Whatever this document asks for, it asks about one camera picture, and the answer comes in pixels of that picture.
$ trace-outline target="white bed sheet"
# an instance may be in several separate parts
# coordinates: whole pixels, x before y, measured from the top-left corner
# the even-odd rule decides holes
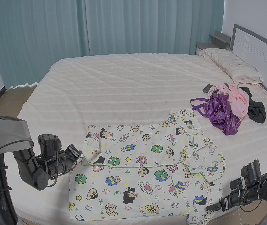
[[[59,136],[62,148],[85,140],[88,125],[150,124],[165,120],[171,108],[190,107],[190,99],[206,97],[207,84],[230,83],[231,79],[216,64],[197,55],[121,54],[62,59],[55,63],[24,104],[19,118],[28,123],[40,154],[37,136]],[[253,100],[264,103],[267,92],[261,85],[244,84]],[[197,112],[204,134],[224,152],[228,167],[224,173],[223,195],[229,182],[240,177],[243,165],[259,159],[267,172],[267,119],[257,124],[246,116],[235,136],[225,136]],[[12,154],[5,154],[11,197],[18,214],[41,225],[76,225],[69,218],[69,175],[59,177],[54,187],[37,191],[21,181]],[[182,216],[141,217],[93,224],[182,224]]]

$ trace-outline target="white headboard panel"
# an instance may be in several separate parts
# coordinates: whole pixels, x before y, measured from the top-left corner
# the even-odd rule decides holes
[[[259,71],[264,79],[263,86],[267,88],[267,40],[235,24],[230,50]]]

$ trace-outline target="curtain fold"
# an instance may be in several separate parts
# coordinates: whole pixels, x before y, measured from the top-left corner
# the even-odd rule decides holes
[[[221,31],[224,0],[0,0],[5,86],[39,82],[62,58],[195,54]]]

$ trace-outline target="pink cloth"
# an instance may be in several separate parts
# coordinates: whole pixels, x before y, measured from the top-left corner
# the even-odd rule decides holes
[[[247,92],[244,92],[241,88],[237,87],[233,83],[229,84],[229,89],[224,83],[221,83],[211,87],[208,93],[208,97],[210,98],[210,96],[216,90],[219,90],[218,93],[229,95],[228,101],[231,107],[231,111],[240,120],[243,120],[243,118],[248,113],[249,96]]]

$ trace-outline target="floor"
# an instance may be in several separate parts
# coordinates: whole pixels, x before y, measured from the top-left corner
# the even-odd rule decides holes
[[[24,86],[17,87],[15,89],[11,88],[7,90],[4,95],[0,98],[0,115],[1,116],[11,116],[17,117],[19,112],[22,109],[23,104],[27,101],[27,99],[32,94],[33,90],[36,86]],[[244,207],[244,210],[252,210],[258,204],[257,202],[253,202],[248,206]],[[254,225],[259,223],[259,221],[265,216],[267,213],[267,201],[262,201],[257,209],[253,212],[243,212],[240,208],[237,208],[233,212],[225,214],[222,217],[218,217],[209,222],[210,225],[242,225],[242,224],[250,224]],[[24,225],[36,225],[35,223],[31,223],[25,219],[23,219]]]

